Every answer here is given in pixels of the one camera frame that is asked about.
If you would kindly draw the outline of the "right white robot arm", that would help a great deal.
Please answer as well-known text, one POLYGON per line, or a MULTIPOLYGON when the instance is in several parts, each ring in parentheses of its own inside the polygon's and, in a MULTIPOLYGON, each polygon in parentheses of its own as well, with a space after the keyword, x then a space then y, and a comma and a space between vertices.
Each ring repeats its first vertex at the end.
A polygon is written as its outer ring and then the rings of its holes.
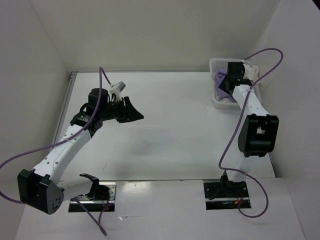
POLYGON ((243 61, 228 62, 226 76, 219 85, 238 103, 242 116, 236 135, 243 157, 236 163, 235 171, 225 170, 220 178, 219 191, 225 197, 240 191, 252 166, 275 148, 279 118, 261 105, 251 80, 254 75, 253 66, 243 61))

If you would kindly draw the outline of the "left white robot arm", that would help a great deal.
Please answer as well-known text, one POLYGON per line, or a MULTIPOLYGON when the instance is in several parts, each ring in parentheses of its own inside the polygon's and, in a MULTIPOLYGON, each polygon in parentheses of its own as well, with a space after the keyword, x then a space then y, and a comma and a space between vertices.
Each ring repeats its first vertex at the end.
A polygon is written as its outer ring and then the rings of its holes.
POLYGON ((88 173, 81 173, 74 181, 62 182, 61 176, 104 121, 116 120, 130 123, 144 119, 129 97, 112 99, 106 89, 94 88, 88 101, 67 128, 64 137, 50 153, 32 170, 23 169, 17 176, 20 200, 48 215, 55 213, 63 201, 84 195, 89 200, 105 194, 107 189, 100 180, 88 173))

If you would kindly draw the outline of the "purple t shirt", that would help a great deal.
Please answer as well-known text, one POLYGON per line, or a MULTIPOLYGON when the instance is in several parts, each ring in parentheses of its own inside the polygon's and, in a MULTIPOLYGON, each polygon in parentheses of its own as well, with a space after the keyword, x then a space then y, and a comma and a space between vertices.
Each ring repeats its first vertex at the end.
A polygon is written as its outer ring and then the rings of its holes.
POLYGON ((235 103, 236 100, 230 95, 229 92, 226 92, 225 90, 224 80, 226 76, 227 76, 227 73, 224 69, 222 71, 215 72, 215 78, 214 78, 214 87, 216 92, 215 98, 219 102, 235 103))

